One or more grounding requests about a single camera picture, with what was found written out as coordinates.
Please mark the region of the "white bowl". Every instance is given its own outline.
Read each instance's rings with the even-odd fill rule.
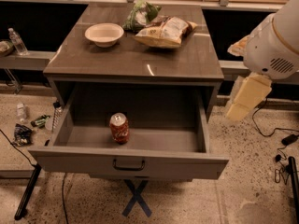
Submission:
[[[101,48],[113,46],[122,35],[122,27],[114,23],[96,24],[88,28],[85,32],[85,37]]]

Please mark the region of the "speckled floor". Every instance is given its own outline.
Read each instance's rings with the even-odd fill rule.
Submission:
[[[122,212],[132,193],[123,180],[67,174],[64,196],[69,223],[296,223],[291,180],[287,184],[282,179],[275,182],[275,170],[281,166],[274,162],[274,157],[288,132],[276,131],[265,138],[254,128],[251,116],[231,122],[223,116],[222,100],[214,107],[208,124],[211,152],[230,157],[219,180],[150,181],[141,196],[152,211],[151,216],[147,217],[136,203],[125,217]],[[12,88],[1,86],[0,101],[0,129],[12,139],[19,101],[28,106],[31,120],[52,114],[55,98],[49,88],[24,87],[20,94],[13,95]],[[299,103],[270,101],[255,119],[263,133],[271,133],[276,127],[299,130]],[[34,131],[33,145],[43,145],[50,135],[45,129]],[[283,152],[297,158],[298,145],[294,143]],[[31,168],[3,135],[0,148],[0,170]],[[21,150],[28,154],[26,147]],[[63,178],[64,174],[42,171],[27,205],[28,213],[19,221],[14,216],[28,180],[0,179],[0,223],[66,223]],[[133,183],[137,188],[140,181]]]

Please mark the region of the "water bottle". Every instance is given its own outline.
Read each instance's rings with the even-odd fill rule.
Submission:
[[[29,54],[20,35],[15,30],[13,30],[13,28],[8,28],[8,31],[9,31],[9,38],[10,38],[12,44],[15,46],[16,50],[18,51],[18,54],[19,55]]]
[[[26,114],[26,106],[24,103],[17,104],[17,117],[21,123],[25,122],[27,118],[27,114]]]

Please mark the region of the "soda can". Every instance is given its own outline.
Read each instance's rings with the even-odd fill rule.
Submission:
[[[114,114],[110,119],[109,126],[115,142],[122,145],[129,141],[129,122],[124,114]]]

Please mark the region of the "green chip bag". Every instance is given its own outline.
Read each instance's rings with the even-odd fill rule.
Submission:
[[[149,24],[150,21],[157,17],[160,10],[160,6],[155,6],[142,0],[138,1],[124,22],[122,26],[123,30],[139,32]]]

